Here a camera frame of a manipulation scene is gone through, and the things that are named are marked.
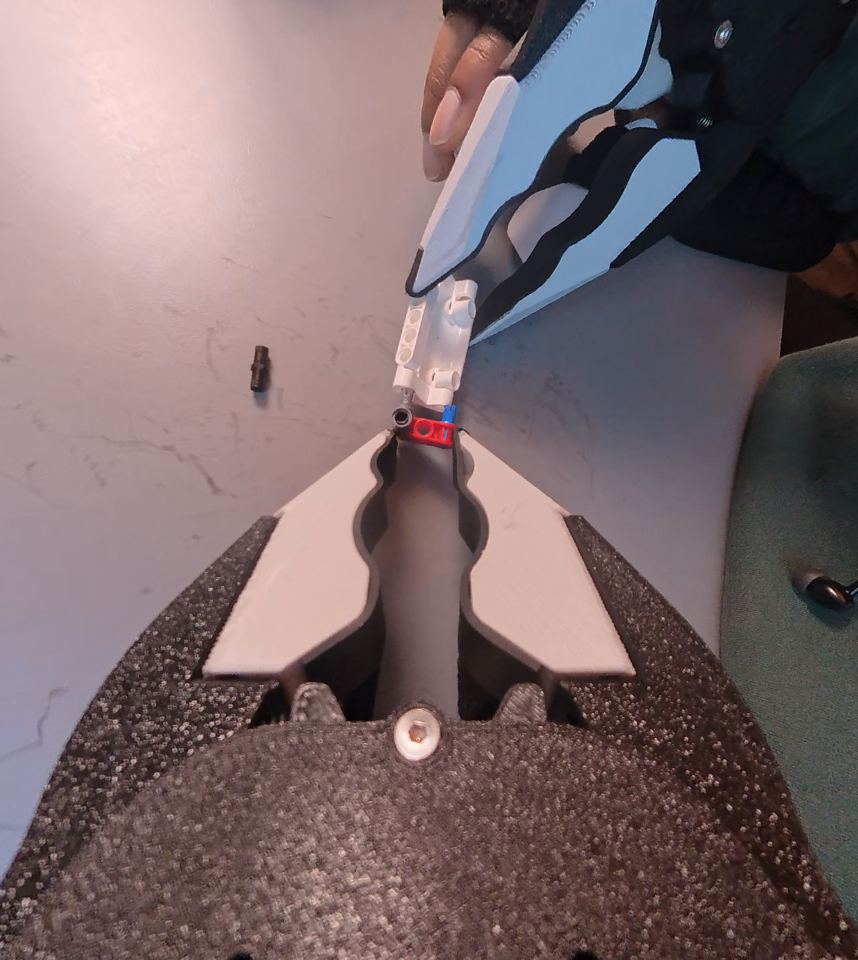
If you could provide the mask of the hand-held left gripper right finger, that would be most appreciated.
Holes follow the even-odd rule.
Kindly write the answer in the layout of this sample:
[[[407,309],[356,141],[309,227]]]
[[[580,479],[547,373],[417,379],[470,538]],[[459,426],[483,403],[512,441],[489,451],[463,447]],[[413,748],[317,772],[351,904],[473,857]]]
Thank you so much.
[[[466,431],[454,445],[459,533],[471,551],[459,593],[459,715],[492,717],[534,683],[565,712],[568,682],[635,668],[575,537],[576,518]]]

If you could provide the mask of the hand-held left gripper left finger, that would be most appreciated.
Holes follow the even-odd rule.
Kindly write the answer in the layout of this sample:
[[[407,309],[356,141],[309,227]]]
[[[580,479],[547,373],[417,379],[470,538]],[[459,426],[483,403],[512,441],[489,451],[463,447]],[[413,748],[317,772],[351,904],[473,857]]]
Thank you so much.
[[[316,681],[348,719],[373,717],[386,620],[372,551],[387,530],[396,448],[380,432],[278,510],[203,677],[275,680],[290,701]]]

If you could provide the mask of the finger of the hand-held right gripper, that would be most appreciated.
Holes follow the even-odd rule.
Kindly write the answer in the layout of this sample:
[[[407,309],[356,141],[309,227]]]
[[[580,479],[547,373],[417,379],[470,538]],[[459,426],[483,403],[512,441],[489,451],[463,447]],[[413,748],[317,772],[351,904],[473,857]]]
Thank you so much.
[[[569,215],[532,241],[516,229],[523,210],[510,222],[513,243],[529,246],[522,265],[493,289],[478,308],[471,344],[507,329],[543,306],[606,273],[631,242],[699,174],[693,138],[664,130],[604,130],[572,157],[563,182],[523,204],[543,212],[557,209],[561,196],[584,190]]]
[[[421,297],[472,258],[555,143],[612,110],[645,67],[656,1],[539,2],[507,73],[489,85],[435,205],[407,281]]]

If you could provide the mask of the white toy panel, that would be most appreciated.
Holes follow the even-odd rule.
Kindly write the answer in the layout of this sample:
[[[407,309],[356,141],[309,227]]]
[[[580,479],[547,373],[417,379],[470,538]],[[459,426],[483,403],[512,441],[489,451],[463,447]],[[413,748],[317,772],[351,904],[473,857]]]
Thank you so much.
[[[447,277],[410,299],[396,351],[393,386],[421,406],[442,411],[454,401],[476,314],[478,286]]]

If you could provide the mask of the person's right forearm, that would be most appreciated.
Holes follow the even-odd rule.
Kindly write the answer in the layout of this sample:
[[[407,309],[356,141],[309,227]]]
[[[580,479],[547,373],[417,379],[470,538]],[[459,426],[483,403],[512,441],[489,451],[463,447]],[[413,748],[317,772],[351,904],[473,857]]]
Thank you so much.
[[[787,273],[858,239],[858,2],[660,2],[663,126],[701,174],[614,261],[664,235]]]

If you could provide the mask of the person's right hand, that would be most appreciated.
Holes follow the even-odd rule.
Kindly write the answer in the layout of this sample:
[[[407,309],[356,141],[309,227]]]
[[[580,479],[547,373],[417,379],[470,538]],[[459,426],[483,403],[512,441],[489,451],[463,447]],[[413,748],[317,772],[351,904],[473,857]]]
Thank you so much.
[[[528,29],[536,6],[536,1],[443,2],[421,111],[428,181],[447,178],[485,90]]]

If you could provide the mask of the person's green top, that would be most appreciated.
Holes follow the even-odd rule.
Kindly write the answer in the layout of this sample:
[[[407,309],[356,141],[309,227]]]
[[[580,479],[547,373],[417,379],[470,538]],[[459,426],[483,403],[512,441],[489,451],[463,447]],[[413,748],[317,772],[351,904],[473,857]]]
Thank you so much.
[[[858,597],[833,613],[791,582],[801,568],[858,579],[858,338],[772,372],[749,419],[728,535],[723,665],[858,925]]]

